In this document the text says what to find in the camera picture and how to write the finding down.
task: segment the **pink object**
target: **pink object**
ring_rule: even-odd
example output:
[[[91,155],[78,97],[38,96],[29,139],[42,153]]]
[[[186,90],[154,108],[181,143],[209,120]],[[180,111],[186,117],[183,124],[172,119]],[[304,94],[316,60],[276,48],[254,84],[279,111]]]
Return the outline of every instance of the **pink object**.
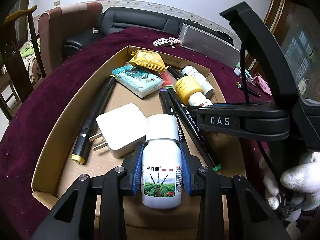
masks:
[[[158,71],[160,77],[163,79],[162,87],[173,87],[176,84],[175,78],[171,75],[169,71],[160,72]]]
[[[261,89],[263,90],[263,92],[265,92],[266,94],[271,96],[271,90],[268,86],[268,84],[266,83],[266,81],[261,77],[261,76],[255,76],[253,78],[253,81],[259,86],[261,87]]]

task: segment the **black cable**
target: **black cable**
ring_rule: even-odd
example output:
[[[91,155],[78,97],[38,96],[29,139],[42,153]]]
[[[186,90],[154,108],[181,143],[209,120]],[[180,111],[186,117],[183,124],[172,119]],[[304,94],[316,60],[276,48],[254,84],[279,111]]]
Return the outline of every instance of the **black cable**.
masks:
[[[243,92],[244,92],[245,102],[246,102],[247,104],[250,104],[249,93],[248,93],[248,88],[247,88],[247,80],[245,79],[244,54],[245,54],[245,46],[244,46],[244,42],[242,42],[242,43],[241,43],[241,47],[240,47],[240,71],[241,71],[241,79],[242,79],[242,86],[243,86]]]
[[[285,194],[284,194],[284,191],[282,190],[282,184],[281,184],[281,181],[280,181],[280,175],[276,172],[275,168],[273,167],[268,155],[266,154],[262,144],[260,141],[257,141],[257,145],[259,147],[259,150],[264,158],[264,160],[266,161],[267,165],[269,166],[273,176],[275,176],[276,178],[276,181],[278,183],[278,188],[279,188],[279,194],[281,195],[281,201],[280,203],[282,204],[282,207],[285,207],[287,205],[287,201],[286,201],[286,198],[285,198]]]

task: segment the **white glove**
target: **white glove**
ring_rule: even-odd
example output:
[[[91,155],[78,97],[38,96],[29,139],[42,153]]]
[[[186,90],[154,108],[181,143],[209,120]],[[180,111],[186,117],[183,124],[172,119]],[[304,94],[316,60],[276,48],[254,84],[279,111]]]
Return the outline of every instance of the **white glove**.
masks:
[[[281,202],[279,187],[270,168],[262,157],[259,166],[265,170],[263,183],[266,187],[265,198],[272,208],[276,210]],[[292,202],[301,203],[304,197],[306,201],[302,206],[303,211],[310,211],[320,206],[320,153],[312,152],[305,154],[299,161],[299,165],[286,170],[280,178],[281,184],[291,190],[297,191],[293,194]],[[301,209],[291,213],[287,221],[295,221],[300,216]]]

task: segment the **table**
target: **table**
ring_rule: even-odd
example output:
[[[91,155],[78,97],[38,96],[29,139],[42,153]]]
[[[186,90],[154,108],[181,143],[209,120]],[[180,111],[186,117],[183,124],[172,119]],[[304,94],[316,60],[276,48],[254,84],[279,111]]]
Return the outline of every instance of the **table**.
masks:
[[[129,45],[150,48],[206,66],[215,76],[227,102],[244,101],[243,92],[235,86],[240,78],[232,68],[180,46],[175,49],[153,47],[154,40],[169,36],[168,33],[139,27],[110,34],[66,60],[22,104],[0,143],[0,208],[24,239],[32,236],[49,212],[32,197],[30,184],[39,154],[52,127],[84,82],[120,49]],[[249,97],[251,101],[257,101],[257,98]],[[272,100],[272,97],[261,92],[259,100]],[[245,152],[243,150],[245,161],[260,158],[254,142],[252,146],[246,140],[240,142],[247,147]],[[249,181],[250,176],[258,180],[255,171],[248,173],[247,166],[246,170]]]

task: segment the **black leather sofa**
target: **black leather sofa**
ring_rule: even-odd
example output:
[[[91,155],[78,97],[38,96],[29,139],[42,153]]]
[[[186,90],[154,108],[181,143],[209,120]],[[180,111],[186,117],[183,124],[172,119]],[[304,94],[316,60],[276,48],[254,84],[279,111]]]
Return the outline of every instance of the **black leather sofa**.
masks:
[[[167,32],[172,34],[173,37],[178,38],[183,24],[201,29],[233,45],[233,39],[226,33],[216,32],[198,24],[198,22],[146,10],[110,7],[102,13],[97,20],[95,28],[98,28],[99,32],[93,33],[93,29],[91,28],[67,38],[62,45],[62,55],[64,59],[70,57],[77,51],[101,40],[111,33],[119,32],[133,26]]]

